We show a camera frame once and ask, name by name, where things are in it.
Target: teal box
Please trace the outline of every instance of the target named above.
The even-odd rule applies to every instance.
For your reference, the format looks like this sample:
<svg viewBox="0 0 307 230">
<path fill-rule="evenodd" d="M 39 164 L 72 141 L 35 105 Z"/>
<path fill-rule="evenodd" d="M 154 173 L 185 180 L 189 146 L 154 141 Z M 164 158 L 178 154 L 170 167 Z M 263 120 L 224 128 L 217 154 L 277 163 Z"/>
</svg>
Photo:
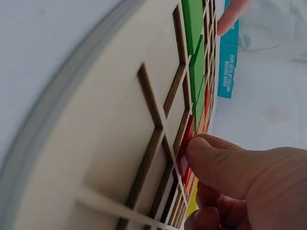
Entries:
<svg viewBox="0 0 307 230">
<path fill-rule="evenodd" d="M 234 87 L 234 75 L 238 45 L 221 42 L 220 71 L 217 95 L 224 98 L 231 98 Z"/>
<path fill-rule="evenodd" d="M 230 0 L 225 1 L 225 8 L 229 5 Z M 239 20 L 230 28 L 230 30 L 221 37 L 221 42 L 238 45 L 239 41 Z"/>
</svg>

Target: curved rim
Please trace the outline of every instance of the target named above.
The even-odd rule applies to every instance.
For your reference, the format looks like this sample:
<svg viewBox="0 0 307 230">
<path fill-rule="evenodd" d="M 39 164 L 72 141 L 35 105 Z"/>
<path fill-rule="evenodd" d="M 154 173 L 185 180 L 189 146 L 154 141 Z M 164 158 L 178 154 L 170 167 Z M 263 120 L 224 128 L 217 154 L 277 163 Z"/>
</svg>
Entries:
<svg viewBox="0 0 307 230">
<path fill-rule="evenodd" d="M 112 37 L 145 0 L 124 0 L 52 77 L 16 136 L 0 172 L 0 229 L 12 228 L 24 187 L 60 112 Z"/>
</svg>

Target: hand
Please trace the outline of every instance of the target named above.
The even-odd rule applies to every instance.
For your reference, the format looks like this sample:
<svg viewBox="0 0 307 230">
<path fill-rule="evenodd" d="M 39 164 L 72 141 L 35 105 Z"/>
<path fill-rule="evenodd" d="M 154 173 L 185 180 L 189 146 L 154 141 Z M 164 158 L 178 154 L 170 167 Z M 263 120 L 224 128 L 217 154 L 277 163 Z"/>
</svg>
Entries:
<svg viewBox="0 0 307 230">
<path fill-rule="evenodd" d="M 199 135 L 186 157 L 199 179 L 185 230 L 307 229 L 307 151 L 244 150 Z"/>
<path fill-rule="evenodd" d="M 223 36 L 235 24 L 250 4 L 251 0 L 231 0 L 217 23 L 217 34 Z"/>
</svg>

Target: wooden puzzle tray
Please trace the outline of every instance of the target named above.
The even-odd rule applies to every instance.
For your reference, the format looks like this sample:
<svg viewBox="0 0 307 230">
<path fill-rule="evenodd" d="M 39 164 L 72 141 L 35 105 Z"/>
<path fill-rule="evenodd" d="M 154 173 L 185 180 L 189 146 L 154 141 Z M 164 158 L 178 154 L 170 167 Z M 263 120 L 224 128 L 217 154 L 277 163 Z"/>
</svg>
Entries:
<svg viewBox="0 0 307 230">
<path fill-rule="evenodd" d="M 178 229 L 195 182 L 185 147 L 214 103 L 216 27 L 215 0 L 127 0 L 100 22 L 15 142 L 1 229 Z"/>
</svg>

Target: yellow block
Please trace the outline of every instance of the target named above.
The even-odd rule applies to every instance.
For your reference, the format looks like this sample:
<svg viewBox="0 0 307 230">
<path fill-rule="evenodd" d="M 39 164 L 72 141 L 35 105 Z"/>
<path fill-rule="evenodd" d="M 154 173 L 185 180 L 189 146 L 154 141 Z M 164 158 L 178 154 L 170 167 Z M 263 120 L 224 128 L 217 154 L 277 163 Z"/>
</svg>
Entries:
<svg viewBox="0 0 307 230">
<path fill-rule="evenodd" d="M 197 204 L 196 204 L 197 183 L 198 183 L 198 179 L 196 179 L 196 181 L 195 181 L 195 185 L 194 185 L 193 191 L 191 193 L 191 198 L 190 198 L 190 202 L 189 202 L 189 205 L 188 205 L 188 209 L 186 211 L 185 218 L 187 218 L 194 211 L 199 209 Z"/>
</svg>

